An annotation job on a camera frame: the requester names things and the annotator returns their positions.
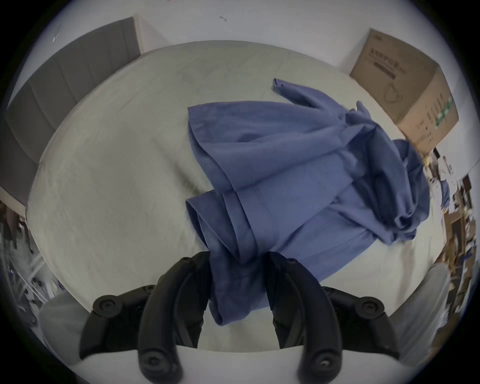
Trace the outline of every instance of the cardboard box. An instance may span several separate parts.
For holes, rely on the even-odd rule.
[[[350,74],[426,155],[450,132],[458,112],[440,66],[418,49],[370,30]]]

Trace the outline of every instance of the blue fabric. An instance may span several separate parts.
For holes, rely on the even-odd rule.
[[[410,240],[429,214],[422,160],[391,141],[358,102],[274,80],[293,104],[189,108],[193,153],[214,190],[187,200],[211,252],[210,309],[218,324],[268,305],[262,256],[300,260],[320,281],[377,238]]]
[[[448,208],[450,206],[450,187],[446,180],[440,180],[440,187],[442,188],[442,208]]]

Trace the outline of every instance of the white tablecloth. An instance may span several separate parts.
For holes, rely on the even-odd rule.
[[[88,310],[105,294],[154,284],[203,249],[185,199],[210,190],[187,135],[187,107],[218,101],[287,102],[274,78],[319,89],[347,108],[362,101],[392,139],[403,138],[354,80],[273,46],[207,41],[161,48],[119,70],[57,129],[40,162],[27,219],[48,266]],[[380,241],[322,283],[375,296],[388,314],[418,286],[443,247],[433,209],[413,241]],[[225,327],[206,315],[201,348],[277,348],[269,309]]]

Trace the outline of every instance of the green label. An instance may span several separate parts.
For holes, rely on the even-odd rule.
[[[438,129],[438,126],[443,121],[443,119],[445,119],[445,116],[447,115],[448,111],[453,107],[454,104],[455,102],[453,101],[453,98],[450,96],[447,100],[447,103],[445,104],[445,107],[435,117],[435,129]]]

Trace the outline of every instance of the gray chair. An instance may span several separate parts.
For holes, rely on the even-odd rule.
[[[42,153],[63,119],[96,86],[139,56],[130,17],[79,37],[27,80],[0,121],[0,199],[13,198],[26,207]]]

